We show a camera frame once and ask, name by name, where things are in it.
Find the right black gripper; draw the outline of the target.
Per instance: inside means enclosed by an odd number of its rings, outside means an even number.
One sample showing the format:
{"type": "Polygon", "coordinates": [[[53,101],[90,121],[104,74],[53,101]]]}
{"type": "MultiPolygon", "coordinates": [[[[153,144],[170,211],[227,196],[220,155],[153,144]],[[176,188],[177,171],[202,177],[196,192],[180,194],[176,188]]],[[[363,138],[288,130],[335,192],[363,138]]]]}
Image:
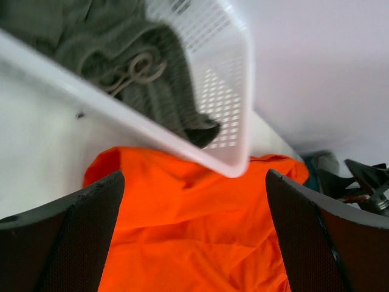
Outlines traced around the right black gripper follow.
{"type": "Polygon", "coordinates": [[[317,177],[324,195],[345,195],[345,204],[358,205],[364,211],[388,216],[388,168],[369,166],[351,159],[345,164],[354,178],[339,177],[329,171],[318,169],[317,177]]]}

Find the orange shorts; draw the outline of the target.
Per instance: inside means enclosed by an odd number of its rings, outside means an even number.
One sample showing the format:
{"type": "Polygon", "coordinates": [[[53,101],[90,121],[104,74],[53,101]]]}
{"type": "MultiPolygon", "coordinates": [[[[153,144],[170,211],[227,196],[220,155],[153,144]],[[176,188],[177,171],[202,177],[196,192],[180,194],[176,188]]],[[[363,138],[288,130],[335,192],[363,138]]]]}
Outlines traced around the orange shorts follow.
{"type": "Polygon", "coordinates": [[[88,186],[121,171],[125,190],[100,291],[289,291],[267,202],[274,169],[299,184],[309,172],[287,156],[251,158],[227,178],[142,148],[100,153],[88,186]]]}

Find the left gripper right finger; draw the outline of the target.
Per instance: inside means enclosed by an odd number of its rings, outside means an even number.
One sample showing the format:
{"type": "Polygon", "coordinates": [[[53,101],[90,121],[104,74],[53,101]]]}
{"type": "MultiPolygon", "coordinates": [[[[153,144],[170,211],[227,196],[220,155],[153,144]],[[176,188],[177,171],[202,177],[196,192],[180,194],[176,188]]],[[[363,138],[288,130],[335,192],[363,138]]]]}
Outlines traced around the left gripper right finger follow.
{"type": "Polygon", "coordinates": [[[271,169],[266,192],[292,291],[388,291],[388,218],[271,169]]]}

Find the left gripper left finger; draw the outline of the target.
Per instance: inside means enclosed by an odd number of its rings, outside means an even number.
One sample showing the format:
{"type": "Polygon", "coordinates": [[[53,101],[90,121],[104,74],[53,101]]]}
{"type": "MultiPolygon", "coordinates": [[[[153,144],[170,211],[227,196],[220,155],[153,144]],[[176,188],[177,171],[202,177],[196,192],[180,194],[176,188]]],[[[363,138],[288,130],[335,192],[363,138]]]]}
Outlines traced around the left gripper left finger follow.
{"type": "Polygon", "coordinates": [[[1,219],[1,291],[97,291],[124,187],[117,171],[1,219]]]}

